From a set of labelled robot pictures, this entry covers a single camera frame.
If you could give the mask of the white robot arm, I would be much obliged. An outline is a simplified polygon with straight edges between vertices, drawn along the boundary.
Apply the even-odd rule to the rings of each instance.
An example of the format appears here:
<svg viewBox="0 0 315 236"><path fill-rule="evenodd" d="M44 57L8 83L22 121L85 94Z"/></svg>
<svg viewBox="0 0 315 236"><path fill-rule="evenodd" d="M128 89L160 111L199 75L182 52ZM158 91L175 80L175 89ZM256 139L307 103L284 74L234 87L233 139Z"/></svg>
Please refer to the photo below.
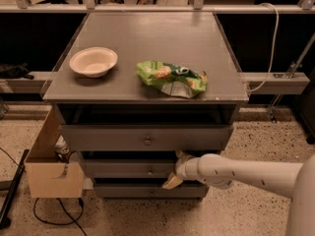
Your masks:
<svg viewBox="0 0 315 236"><path fill-rule="evenodd" d="M162 185L170 190L184 181L227 189L232 181L290 199L285 236L315 236L315 155L304 163L238 160L178 150L177 161Z"/></svg>

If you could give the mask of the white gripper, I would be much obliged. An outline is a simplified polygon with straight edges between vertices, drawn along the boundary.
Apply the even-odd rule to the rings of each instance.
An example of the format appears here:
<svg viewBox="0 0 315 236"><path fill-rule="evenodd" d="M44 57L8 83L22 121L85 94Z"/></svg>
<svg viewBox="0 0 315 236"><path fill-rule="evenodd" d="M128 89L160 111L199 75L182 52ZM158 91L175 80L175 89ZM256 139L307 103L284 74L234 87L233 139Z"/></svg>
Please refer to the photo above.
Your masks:
<svg viewBox="0 0 315 236"><path fill-rule="evenodd" d="M171 190L179 186L186 180L199 180L200 175L198 172L199 157L185 155L182 150L175 152L178 157L175 164L175 173L171 173L162 187L166 190Z"/></svg>

